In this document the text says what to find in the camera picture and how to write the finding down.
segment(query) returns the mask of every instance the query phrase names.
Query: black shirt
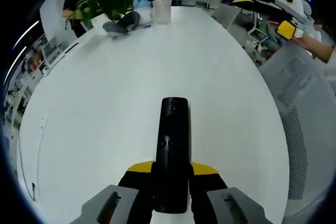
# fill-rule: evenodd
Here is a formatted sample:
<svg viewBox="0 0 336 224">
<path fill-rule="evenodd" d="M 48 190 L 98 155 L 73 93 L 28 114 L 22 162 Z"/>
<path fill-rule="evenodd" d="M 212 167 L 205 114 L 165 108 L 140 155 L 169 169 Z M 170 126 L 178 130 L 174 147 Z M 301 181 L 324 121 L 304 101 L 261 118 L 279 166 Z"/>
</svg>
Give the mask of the black shirt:
<svg viewBox="0 0 336 224">
<path fill-rule="evenodd" d="M 79 1 L 80 0 L 65 0 L 64 5 L 63 5 L 63 10 L 69 9 L 69 10 L 75 11 L 77 9 L 77 3 Z M 70 23 L 71 23 L 71 29 L 74 30 L 78 38 L 86 32 L 85 29 L 82 27 L 79 19 L 71 20 Z"/>
</svg>

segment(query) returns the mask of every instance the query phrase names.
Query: white table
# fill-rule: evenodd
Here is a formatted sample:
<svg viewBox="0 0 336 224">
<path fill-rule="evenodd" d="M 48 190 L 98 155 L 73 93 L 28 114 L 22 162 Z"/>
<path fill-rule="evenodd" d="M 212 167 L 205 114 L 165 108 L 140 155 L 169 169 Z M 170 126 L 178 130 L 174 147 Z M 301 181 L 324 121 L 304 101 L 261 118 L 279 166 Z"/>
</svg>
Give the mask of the white table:
<svg viewBox="0 0 336 224">
<path fill-rule="evenodd" d="M 30 93 L 37 86 L 38 81 L 41 79 L 42 73 L 37 68 L 33 73 L 28 76 L 28 79 L 20 88 L 18 94 L 15 97 L 15 102 L 13 104 L 12 116 L 10 118 L 9 135 L 7 136 L 10 139 L 9 142 L 9 156 L 10 163 L 14 171 L 17 171 L 17 137 L 18 137 L 18 127 L 22 121 L 22 116 L 18 112 L 19 105 L 22 98 L 29 100 Z"/>
<path fill-rule="evenodd" d="M 169 25 L 115 41 L 91 30 L 77 42 L 35 89 L 20 130 L 26 180 L 50 223 L 72 221 L 129 166 L 155 159 L 164 97 L 189 101 L 192 161 L 217 169 L 281 223 L 289 184 L 282 123 L 257 68 L 220 24 L 201 9 L 173 7 Z M 193 218 L 154 212 L 151 223 Z"/>
</svg>

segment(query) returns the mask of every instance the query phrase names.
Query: clear plastic cup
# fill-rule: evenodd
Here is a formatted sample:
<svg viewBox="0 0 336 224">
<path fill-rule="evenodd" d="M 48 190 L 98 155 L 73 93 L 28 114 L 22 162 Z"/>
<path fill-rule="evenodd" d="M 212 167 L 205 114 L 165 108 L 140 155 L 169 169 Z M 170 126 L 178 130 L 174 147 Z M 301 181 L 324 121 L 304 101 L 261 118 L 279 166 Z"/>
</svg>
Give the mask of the clear plastic cup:
<svg viewBox="0 0 336 224">
<path fill-rule="evenodd" d="M 172 0 L 154 0 L 154 23 L 167 24 L 171 21 Z"/>
</svg>

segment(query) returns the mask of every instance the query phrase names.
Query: green leaves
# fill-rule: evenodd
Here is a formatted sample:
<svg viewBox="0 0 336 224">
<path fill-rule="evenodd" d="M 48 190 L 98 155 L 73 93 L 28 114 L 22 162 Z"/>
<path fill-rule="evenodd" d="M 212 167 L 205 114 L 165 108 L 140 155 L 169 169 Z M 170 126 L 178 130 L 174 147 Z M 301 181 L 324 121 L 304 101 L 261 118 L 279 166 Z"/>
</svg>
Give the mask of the green leaves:
<svg viewBox="0 0 336 224">
<path fill-rule="evenodd" d="M 68 19 L 83 19 L 90 21 L 92 18 L 105 13 L 111 20 L 120 19 L 120 14 L 132 10 L 133 0 L 80 0 L 77 9 Z"/>
</svg>

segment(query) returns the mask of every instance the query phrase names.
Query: gray object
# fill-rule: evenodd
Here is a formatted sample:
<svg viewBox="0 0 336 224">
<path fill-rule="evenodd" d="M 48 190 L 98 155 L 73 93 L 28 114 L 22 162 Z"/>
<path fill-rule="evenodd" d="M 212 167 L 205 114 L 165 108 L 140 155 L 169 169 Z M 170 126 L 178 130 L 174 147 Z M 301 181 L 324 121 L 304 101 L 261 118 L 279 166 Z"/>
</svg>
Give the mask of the gray object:
<svg viewBox="0 0 336 224">
<path fill-rule="evenodd" d="M 212 17 L 217 20 L 226 30 L 229 30 L 231 24 L 238 16 L 240 12 L 240 8 L 220 4 L 215 12 L 213 13 Z"/>
<path fill-rule="evenodd" d="M 305 14 L 310 17 L 311 16 L 311 7 L 310 4 L 305 1 L 305 0 L 301 0 L 302 1 L 302 5 L 303 5 L 303 10 L 305 12 Z"/>
<path fill-rule="evenodd" d="M 118 35 L 125 35 L 129 30 L 135 30 L 139 25 L 140 15 L 137 12 L 130 12 L 126 14 L 117 23 L 113 21 L 106 22 L 103 29 L 107 32 L 109 37 L 116 37 Z"/>
<path fill-rule="evenodd" d="M 316 62 L 293 41 L 259 70 L 279 110 L 288 146 L 289 192 L 283 223 L 306 223 L 336 171 L 336 97 Z"/>
<path fill-rule="evenodd" d="M 207 194 L 218 223 L 271 224 L 263 207 L 235 187 L 208 191 Z"/>
<path fill-rule="evenodd" d="M 133 188 L 110 185 L 84 203 L 81 215 L 71 224 L 99 224 L 108 215 L 112 216 L 111 224 L 126 224 L 138 192 Z"/>
</svg>

